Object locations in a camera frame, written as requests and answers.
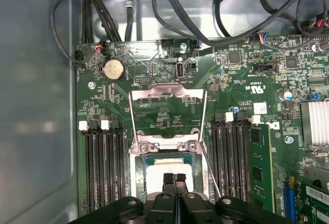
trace blue pcie slot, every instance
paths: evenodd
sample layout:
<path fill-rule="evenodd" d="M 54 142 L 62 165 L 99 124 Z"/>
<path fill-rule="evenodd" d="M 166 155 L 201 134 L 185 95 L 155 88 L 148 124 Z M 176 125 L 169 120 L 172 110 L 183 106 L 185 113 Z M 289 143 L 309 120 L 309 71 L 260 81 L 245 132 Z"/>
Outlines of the blue pcie slot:
<path fill-rule="evenodd" d="M 283 201 L 285 217 L 295 222 L 295 193 L 290 187 L 283 188 Z"/>

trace usb port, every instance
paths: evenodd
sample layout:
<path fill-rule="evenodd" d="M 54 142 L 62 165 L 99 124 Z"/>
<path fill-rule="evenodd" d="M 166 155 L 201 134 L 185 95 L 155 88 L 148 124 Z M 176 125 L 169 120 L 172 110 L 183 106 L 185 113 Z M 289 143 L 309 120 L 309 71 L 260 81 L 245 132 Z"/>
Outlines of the usb port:
<path fill-rule="evenodd" d="M 176 64 L 176 75 L 178 78 L 182 78 L 184 75 L 184 68 L 183 68 L 183 63 L 182 62 L 178 62 Z"/>

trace heatsink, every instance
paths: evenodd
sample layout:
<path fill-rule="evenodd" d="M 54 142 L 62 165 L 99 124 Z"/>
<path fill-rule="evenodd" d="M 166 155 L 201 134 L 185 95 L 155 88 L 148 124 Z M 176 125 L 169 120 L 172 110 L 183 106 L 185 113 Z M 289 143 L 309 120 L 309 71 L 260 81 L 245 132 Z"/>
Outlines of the heatsink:
<path fill-rule="evenodd" d="M 329 144 L 329 102 L 300 104 L 305 144 Z"/>

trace black ram slot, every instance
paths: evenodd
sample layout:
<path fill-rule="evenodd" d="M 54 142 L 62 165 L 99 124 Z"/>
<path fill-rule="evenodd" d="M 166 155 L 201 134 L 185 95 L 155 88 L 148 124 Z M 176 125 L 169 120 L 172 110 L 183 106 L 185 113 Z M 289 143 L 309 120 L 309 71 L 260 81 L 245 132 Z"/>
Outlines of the black ram slot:
<path fill-rule="evenodd" d="M 113 134 L 108 134 L 106 143 L 107 151 L 107 194 L 108 201 L 114 202 L 116 200 L 115 191 L 115 163 L 114 163 L 114 137 Z"/>
<path fill-rule="evenodd" d="M 248 143 L 250 123 L 247 120 L 212 123 L 215 178 L 222 195 L 250 201 Z"/>
<path fill-rule="evenodd" d="M 94 199 L 95 199 L 95 210 L 101 207 L 101 191 L 100 191 L 100 150 L 99 150 L 99 135 L 98 132 L 94 132 L 93 136 L 93 180 L 94 180 Z"/>
<path fill-rule="evenodd" d="M 99 134 L 98 137 L 99 146 L 99 207 L 105 206 L 105 147 L 103 141 L 103 135 Z"/>
<path fill-rule="evenodd" d="M 124 146 L 123 135 L 121 133 L 114 134 L 116 137 L 116 154 L 117 154 L 117 177 L 118 177 L 118 198 L 125 197 L 124 185 Z"/>
<path fill-rule="evenodd" d="M 88 203 L 88 210 L 87 212 L 90 213 L 95 209 L 95 202 L 94 202 L 94 189 L 93 189 L 93 157 L 92 153 L 92 135 L 86 134 L 85 135 L 86 141 L 86 178 L 87 178 L 87 203 Z"/>
<path fill-rule="evenodd" d="M 236 197 L 236 182 L 235 182 L 235 165 L 234 165 L 234 140 L 233 127 L 231 123 L 226 125 L 226 141 L 227 141 L 227 158 L 228 158 L 228 174 L 229 174 L 229 196 Z"/>
<path fill-rule="evenodd" d="M 223 155 L 223 174 L 224 174 L 224 190 L 225 196 L 230 196 L 230 168 L 229 168 L 229 157 L 227 154 L 228 147 L 227 147 L 227 134 L 226 134 L 226 124 L 225 121 L 221 122 L 221 128 L 219 130 L 219 136 L 221 141 L 221 153 Z"/>

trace motherboard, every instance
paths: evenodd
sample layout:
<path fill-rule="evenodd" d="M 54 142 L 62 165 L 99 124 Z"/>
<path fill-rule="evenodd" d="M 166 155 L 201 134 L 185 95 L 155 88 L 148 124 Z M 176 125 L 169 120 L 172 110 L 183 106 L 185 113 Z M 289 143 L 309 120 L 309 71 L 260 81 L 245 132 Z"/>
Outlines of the motherboard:
<path fill-rule="evenodd" d="M 221 195 L 321 223 L 305 201 L 328 207 L 329 193 L 304 176 L 329 170 L 329 54 L 317 50 L 325 39 L 295 51 L 252 39 L 79 45 L 77 58 L 101 49 L 77 67 L 80 215 L 128 195 L 145 200 L 161 191 L 163 173 L 184 173 L 189 191 L 215 202 L 212 170 Z"/>

